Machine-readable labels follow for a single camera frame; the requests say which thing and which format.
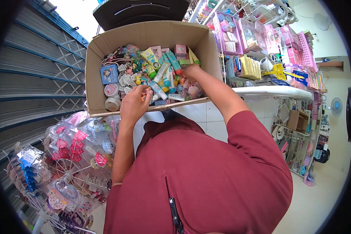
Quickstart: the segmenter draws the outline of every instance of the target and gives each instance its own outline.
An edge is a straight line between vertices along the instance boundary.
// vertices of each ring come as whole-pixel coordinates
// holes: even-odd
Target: yellow item
[[[190,47],[188,47],[189,49],[189,58],[192,58],[194,63],[199,64],[199,66],[201,65],[199,59],[197,59],[197,56],[194,54],[194,52],[192,52],[192,50],[190,49]]]
[[[190,64],[194,63],[194,59],[192,58],[191,54],[192,54],[192,50],[190,50],[190,47],[188,47],[189,49],[189,60],[190,60]]]
[[[148,63],[154,68],[156,72],[159,71],[161,65],[159,64],[159,60],[157,60],[151,48],[148,48],[145,51],[143,51],[141,55],[148,61]]]
[[[258,61],[243,56],[240,58],[242,64],[242,75],[241,77],[250,80],[260,80],[260,64]]]
[[[289,75],[289,76],[292,76],[292,77],[296,77],[296,78],[299,78],[299,79],[304,79],[304,77],[302,77],[302,76],[298,76],[298,75],[295,75],[295,74],[289,73],[289,72],[284,72],[283,71],[283,66],[282,66],[281,63],[273,65],[273,71],[271,71],[271,72],[262,72],[262,74],[263,75],[274,74],[277,77],[277,79],[284,80],[284,81],[287,80],[286,79],[286,75]]]
[[[168,87],[164,87],[164,88],[162,88],[162,90],[163,90],[164,92],[169,92],[169,88],[168,88]]]
[[[161,78],[159,82],[157,82],[157,84],[160,86],[160,88],[164,91],[164,92],[168,92],[169,88],[164,86],[164,79]]]

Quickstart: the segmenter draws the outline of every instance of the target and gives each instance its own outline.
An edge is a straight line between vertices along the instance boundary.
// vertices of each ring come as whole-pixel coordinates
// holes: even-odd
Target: white wall
[[[344,60],[344,72],[323,73],[324,80],[326,80],[325,83],[328,85],[326,105],[330,106],[335,97],[340,98],[343,104],[343,112],[339,117],[335,117],[330,110],[325,111],[325,114],[330,118],[329,150],[331,152],[330,160],[326,164],[347,174],[350,166],[351,143],[347,142],[348,136],[345,113],[347,88],[351,86],[351,70],[348,58],[342,57],[341,59]]]
[[[292,5],[293,0],[288,0],[288,2]],[[312,34],[317,34],[317,37],[314,36],[313,40],[315,58],[347,56],[346,48],[334,24],[330,25],[327,31],[323,31],[317,27],[313,18],[305,18],[314,17],[316,13],[321,13],[324,16],[328,15],[318,0],[295,0],[293,8],[299,21],[291,24],[290,27],[297,33],[309,30]]]

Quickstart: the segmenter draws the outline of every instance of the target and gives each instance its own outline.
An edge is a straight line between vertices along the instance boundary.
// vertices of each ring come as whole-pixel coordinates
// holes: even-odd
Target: teal tube
[[[179,65],[178,61],[177,61],[177,58],[174,56],[173,52],[169,52],[169,53],[165,53],[170,61],[170,63],[172,64],[175,72],[177,75],[179,74],[182,74],[182,68],[181,66]]]

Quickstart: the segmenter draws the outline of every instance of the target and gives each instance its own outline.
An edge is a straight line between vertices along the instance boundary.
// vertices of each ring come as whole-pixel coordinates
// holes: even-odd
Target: white shelf
[[[290,86],[254,86],[233,88],[239,96],[259,96],[259,97],[283,97],[312,100],[312,94],[308,91],[300,90]]]

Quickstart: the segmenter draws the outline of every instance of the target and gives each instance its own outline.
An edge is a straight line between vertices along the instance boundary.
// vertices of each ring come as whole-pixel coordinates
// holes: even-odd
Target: yellow tube
[[[159,61],[157,60],[151,48],[148,48],[145,51],[143,51],[141,55],[148,61],[148,63],[154,68],[156,72],[159,71]]]

